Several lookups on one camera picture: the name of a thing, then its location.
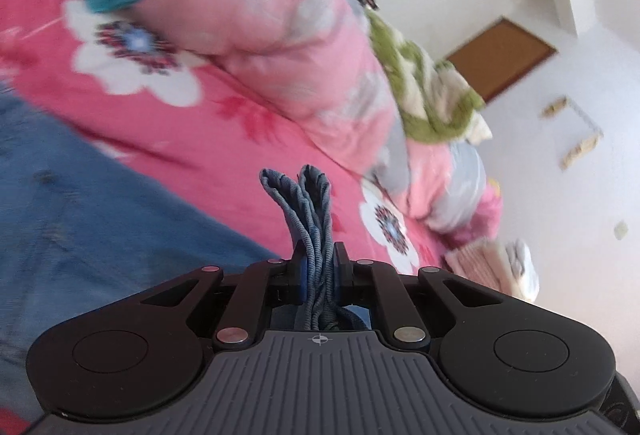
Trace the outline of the blue denim jeans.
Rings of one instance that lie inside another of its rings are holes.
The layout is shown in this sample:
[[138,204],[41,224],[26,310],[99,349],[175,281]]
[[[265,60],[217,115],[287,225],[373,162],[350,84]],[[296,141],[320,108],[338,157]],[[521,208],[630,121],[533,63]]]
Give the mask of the blue denim jeans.
[[362,319],[335,303],[330,183],[260,175],[278,256],[1,95],[6,434],[362,434]]

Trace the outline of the pink and white folded cloth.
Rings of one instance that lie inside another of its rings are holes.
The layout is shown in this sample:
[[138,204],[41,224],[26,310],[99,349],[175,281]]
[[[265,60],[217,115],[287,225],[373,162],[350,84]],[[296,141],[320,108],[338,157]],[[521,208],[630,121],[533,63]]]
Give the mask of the pink and white folded cloth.
[[540,283],[529,246],[521,239],[502,243],[477,239],[444,256],[455,275],[501,292],[535,303]]

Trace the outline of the green and white fleece blanket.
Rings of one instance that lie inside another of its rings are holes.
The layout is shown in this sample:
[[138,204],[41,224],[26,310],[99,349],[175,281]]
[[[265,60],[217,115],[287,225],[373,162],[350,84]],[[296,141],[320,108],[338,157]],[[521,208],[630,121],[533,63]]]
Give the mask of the green and white fleece blanket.
[[485,101],[448,60],[436,61],[371,9],[369,38],[386,74],[407,137],[420,143],[492,138],[480,111]]

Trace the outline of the pink floral quilt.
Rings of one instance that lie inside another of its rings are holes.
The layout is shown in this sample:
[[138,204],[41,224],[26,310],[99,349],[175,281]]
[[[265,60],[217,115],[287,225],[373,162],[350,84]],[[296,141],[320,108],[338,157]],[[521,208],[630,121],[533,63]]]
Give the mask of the pink floral quilt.
[[498,233],[502,200],[477,146],[405,134],[358,0],[139,0],[134,16],[215,60],[402,215],[462,245]]

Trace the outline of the brown wooden door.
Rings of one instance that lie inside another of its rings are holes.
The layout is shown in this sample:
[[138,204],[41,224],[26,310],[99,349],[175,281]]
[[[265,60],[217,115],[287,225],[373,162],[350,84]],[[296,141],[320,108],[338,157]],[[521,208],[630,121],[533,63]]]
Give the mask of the brown wooden door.
[[526,28],[501,18],[446,59],[488,103],[557,52]]

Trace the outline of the magenta floral bed sheet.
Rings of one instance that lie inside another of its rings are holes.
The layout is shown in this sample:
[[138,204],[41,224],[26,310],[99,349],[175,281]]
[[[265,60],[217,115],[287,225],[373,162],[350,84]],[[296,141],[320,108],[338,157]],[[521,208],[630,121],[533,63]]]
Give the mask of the magenta floral bed sheet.
[[292,241],[259,182],[272,167],[318,166],[332,184],[334,237],[401,273],[442,244],[401,221],[396,255],[378,192],[216,65],[179,52],[145,74],[94,36],[82,0],[1,0],[1,429],[40,417],[25,360],[58,322],[204,266],[226,273]]

